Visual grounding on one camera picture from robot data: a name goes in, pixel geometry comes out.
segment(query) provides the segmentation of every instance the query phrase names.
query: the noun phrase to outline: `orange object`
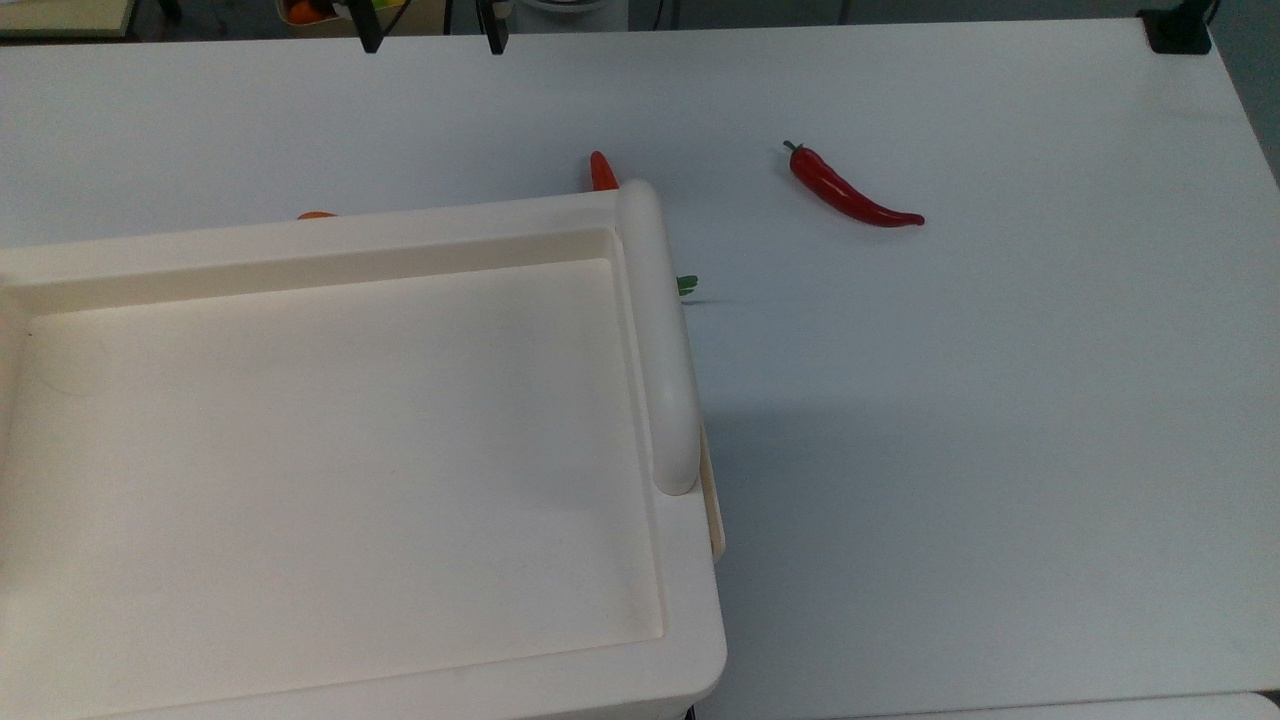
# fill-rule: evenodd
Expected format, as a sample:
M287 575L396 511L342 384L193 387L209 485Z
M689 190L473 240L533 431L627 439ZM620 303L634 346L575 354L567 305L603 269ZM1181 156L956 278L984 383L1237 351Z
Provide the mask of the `orange object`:
M604 159L604 152L596 150L591 152L591 190L617 190L618 178L613 177L613 168Z
M301 0L289 8L289 22L296 26L307 26L325 19L324 13L316 10L307 0Z

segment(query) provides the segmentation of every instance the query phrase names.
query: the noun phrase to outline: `white container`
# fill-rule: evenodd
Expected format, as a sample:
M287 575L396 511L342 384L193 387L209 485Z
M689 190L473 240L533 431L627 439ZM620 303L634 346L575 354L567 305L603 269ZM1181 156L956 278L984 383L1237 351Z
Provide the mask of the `white container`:
M0 273L0 717L664 719L719 678L648 184Z
M517 0L515 32L626 32L627 0Z

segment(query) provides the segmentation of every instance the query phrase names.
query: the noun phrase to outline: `cable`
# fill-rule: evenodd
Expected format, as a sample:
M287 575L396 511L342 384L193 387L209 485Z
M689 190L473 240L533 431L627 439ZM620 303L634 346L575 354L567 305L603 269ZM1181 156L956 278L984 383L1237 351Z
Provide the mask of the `cable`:
M396 17L392 18L392 22L387 23L385 28L383 28L383 37L387 37L388 35L392 33L392 29L396 28L396 23L399 22L399 18L401 18L401 15L404 14L404 10L408 10L408 4L412 3L412 1L413 0L404 0L404 4L401 5L401 9L396 10Z

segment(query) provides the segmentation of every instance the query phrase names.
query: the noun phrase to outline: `orange fruit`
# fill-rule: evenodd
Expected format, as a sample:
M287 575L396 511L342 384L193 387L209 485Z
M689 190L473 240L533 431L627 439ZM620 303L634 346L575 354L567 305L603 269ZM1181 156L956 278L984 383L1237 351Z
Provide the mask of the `orange fruit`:
M307 0L301 0L298 4L289 8L289 22L296 26L317 23L323 19L325 19L324 13L312 8L311 3L307 3Z

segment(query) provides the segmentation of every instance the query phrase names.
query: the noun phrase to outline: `floor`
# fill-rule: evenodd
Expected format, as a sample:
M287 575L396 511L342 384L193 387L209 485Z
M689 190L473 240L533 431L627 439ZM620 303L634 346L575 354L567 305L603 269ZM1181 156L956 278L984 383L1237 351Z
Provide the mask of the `floor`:
M275 0L180 0L180 24L165 23L156 0L138 0L133 33L143 41L253 40L288 37ZM835 24L840 0L631 0L631 27L680 28ZM854 0L851 23L916 23L1048 18L1133 17L1140 8L1174 0ZM457 0L456 33L479 32L470 0ZM1280 0L1222 0L1213 37L1253 123L1271 172L1280 178Z

